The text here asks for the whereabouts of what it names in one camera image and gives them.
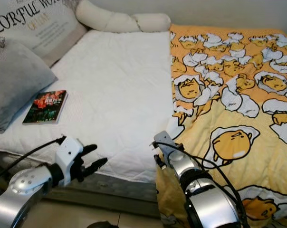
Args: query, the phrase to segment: book cover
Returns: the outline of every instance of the book cover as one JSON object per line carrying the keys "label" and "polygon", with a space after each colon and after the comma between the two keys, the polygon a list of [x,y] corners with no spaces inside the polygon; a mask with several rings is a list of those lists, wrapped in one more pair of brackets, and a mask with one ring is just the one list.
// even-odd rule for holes
{"label": "book cover", "polygon": [[23,124],[57,123],[66,98],[66,90],[39,93]]}

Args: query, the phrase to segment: floor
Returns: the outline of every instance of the floor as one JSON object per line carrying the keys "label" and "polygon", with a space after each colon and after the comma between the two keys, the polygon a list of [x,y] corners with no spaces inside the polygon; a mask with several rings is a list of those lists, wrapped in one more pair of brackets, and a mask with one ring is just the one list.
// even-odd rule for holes
{"label": "floor", "polygon": [[106,220],[119,228],[163,228],[154,218],[48,200],[32,208],[22,228],[87,228]]}

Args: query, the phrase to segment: white mattress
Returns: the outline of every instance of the white mattress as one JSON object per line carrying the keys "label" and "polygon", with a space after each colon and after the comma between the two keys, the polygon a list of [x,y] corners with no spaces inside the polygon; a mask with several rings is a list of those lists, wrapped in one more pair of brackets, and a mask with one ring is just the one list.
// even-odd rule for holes
{"label": "white mattress", "polygon": [[[24,154],[64,134],[98,145],[85,157],[109,159],[98,173],[154,182],[149,144],[173,112],[169,43],[168,32],[88,32],[52,67],[58,81],[46,91],[69,93],[58,124],[22,125],[28,104],[0,134],[0,151]],[[53,162],[57,147],[30,158]]]}

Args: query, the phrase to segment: yellow blanket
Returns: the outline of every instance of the yellow blanket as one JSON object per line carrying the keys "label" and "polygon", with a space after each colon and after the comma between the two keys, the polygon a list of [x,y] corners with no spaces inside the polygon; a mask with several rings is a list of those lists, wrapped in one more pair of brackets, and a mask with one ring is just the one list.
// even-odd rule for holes
{"label": "yellow blanket", "polygon": [[[278,30],[171,27],[175,113],[167,131],[215,162],[239,192],[249,224],[287,226],[287,36]],[[214,180],[226,183],[206,162]],[[173,171],[157,171],[162,220],[188,227]]]}

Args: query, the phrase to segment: white bolster pillow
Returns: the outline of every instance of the white bolster pillow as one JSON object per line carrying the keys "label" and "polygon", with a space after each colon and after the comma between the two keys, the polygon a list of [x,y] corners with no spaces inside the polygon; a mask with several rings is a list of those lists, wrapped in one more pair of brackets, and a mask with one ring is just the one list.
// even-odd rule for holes
{"label": "white bolster pillow", "polygon": [[111,12],[82,0],[76,9],[77,19],[99,31],[105,32],[161,32],[168,31],[171,20],[166,14],[135,14]]}

